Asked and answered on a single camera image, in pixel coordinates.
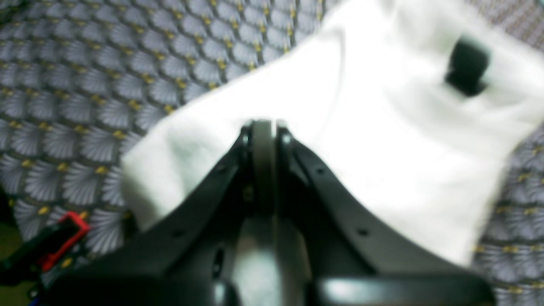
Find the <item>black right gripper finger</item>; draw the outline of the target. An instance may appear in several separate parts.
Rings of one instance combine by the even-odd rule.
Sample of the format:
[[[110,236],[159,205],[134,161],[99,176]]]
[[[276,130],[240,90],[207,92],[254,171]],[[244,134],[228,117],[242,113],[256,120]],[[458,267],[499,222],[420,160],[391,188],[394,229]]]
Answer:
[[[276,127],[278,211],[303,237],[306,306],[494,306],[491,286],[383,223],[285,122]]]
[[[241,306],[232,280],[247,217],[272,213],[270,120],[243,125],[229,151],[167,217],[52,284],[49,306]]]
[[[465,97],[475,97],[487,87],[483,78],[490,65],[491,51],[462,36],[449,56],[444,83]]]

